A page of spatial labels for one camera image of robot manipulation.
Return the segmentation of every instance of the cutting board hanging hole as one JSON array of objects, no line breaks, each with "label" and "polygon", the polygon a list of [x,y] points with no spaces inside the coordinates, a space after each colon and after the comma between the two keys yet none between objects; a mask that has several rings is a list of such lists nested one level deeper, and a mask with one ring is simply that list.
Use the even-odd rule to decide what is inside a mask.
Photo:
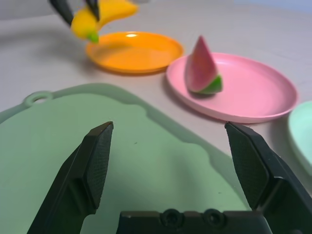
[{"label": "cutting board hanging hole", "polygon": [[35,92],[24,100],[26,107],[42,104],[53,99],[53,95],[47,91]]}]

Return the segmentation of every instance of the toy food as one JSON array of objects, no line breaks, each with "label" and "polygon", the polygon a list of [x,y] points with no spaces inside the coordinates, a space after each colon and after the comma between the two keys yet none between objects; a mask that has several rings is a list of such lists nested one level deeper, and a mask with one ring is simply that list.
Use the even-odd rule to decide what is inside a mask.
[{"label": "toy food", "polygon": [[185,81],[189,91],[214,94],[222,91],[222,78],[203,37],[199,37],[193,53],[188,57]]},{"label": "toy food", "polygon": [[105,24],[134,15],[138,6],[128,0],[99,0],[98,9],[99,21],[87,6],[75,14],[71,30],[78,38],[98,42],[98,31]]}]

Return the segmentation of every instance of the toy watermelon slice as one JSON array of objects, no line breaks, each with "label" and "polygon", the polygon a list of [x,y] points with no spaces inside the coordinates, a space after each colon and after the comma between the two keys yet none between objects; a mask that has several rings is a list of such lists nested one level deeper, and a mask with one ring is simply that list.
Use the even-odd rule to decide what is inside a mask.
[{"label": "toy watermelon slice", "polygon": [[203,36],[198,38],[185,68],[185,81],[189,91],[215,94],[222,91],[222,78]]}]

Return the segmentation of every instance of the pink plate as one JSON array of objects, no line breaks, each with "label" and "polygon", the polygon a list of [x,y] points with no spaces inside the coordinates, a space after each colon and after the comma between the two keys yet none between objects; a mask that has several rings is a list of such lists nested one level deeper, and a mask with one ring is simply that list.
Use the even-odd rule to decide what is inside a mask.
[{"label": "pink plate", "polygon": [[192,94],[187,90],[187,56],[168,67],[171,88],[191,108],[225,121],[260,123],[287,114],[297,104],[296,88],[275,69],[236,55],[212,55],[223,78],[223,91],[215,95]]}]

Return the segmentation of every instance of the table surface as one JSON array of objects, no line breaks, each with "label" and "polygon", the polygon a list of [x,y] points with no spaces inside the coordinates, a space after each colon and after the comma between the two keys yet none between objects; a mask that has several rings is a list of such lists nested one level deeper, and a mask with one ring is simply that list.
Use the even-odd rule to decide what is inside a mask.
[{"label": "table surface", "polygon": [[[191,52],[203,35],[213,52],[249,57],[275,67],[296,85],[300,101],[312,100],[312,15],[232,0],[157,0],[140,13],[110,23],[102,33],[152,31],[180,41]],[[164,73],[127,77],[96,69],[58,16],[0,21],[0,112],[29,94],[104,82],[136,94],[230,155],[224,123],[195,113],[170,91]],[[287,118],[250,125],[295,172],[312,195],[311,177],[294,157]]]}]

